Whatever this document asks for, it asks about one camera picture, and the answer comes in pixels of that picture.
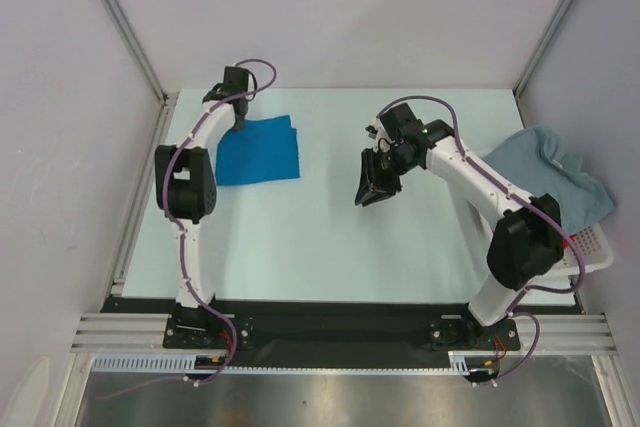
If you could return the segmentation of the grey t shirt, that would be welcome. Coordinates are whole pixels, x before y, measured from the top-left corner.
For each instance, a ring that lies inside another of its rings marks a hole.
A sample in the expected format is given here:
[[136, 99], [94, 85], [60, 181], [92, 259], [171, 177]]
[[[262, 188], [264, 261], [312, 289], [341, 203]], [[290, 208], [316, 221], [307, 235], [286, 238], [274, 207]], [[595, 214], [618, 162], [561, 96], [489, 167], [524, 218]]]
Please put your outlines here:
[[534, 196], [551, 195], [560, 206], [561, 225], [571, 235], [598, 223], [615, 209], [601, 182], [583, 170], [583, 157], [549, 127], [516, 132], [484, 161]]

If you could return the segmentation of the blue t shirt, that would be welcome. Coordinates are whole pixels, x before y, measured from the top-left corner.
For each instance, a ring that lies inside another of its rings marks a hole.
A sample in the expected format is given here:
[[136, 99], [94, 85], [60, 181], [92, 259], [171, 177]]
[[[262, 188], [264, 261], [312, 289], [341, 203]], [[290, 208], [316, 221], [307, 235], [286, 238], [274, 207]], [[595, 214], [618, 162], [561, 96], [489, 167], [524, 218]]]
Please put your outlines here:
[[300, 177], [297, 129], [289, 115], [247, 120], [227, 132], [217, 147], [216, 181], [243, 186]]

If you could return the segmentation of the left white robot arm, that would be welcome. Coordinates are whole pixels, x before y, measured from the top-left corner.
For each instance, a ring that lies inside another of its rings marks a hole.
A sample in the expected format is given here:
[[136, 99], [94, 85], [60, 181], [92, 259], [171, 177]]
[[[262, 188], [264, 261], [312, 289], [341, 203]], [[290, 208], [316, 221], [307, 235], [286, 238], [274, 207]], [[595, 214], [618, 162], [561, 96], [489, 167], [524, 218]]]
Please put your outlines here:
[[215, 289], [207, 273], [203, 234], [217, 203], [217, 148], [225, 134], [244, 126], [253, 74], [227, 66], [223, 80], [203, 97], [201, 113], [185, 138], [154, 152], [156, 202], [171, 222], [181, 280], [165, 327], [167, 349], [210, 348], [225, 329], [212, 313]]

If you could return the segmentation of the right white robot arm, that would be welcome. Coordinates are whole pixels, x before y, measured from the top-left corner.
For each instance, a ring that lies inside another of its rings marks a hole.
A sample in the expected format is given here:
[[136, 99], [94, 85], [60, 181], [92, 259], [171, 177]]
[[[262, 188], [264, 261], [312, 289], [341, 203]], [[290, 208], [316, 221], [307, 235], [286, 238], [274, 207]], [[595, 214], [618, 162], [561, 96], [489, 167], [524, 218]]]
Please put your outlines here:
[[377, 116], [366, 132], [374, 144], [361, 153], [356, 205], [392, 198], [402, 176], [419, 167], [459, 188], [489, 225], [487, 279], [459, 318], [435, 321], [429, 337], [434, 350], [491, 347], [508, 332], [508, 315], [527, 285], [563, 256], [558, 202], [511, 184], [464, 145], [453, 123], [424, 123], [406, 103]]

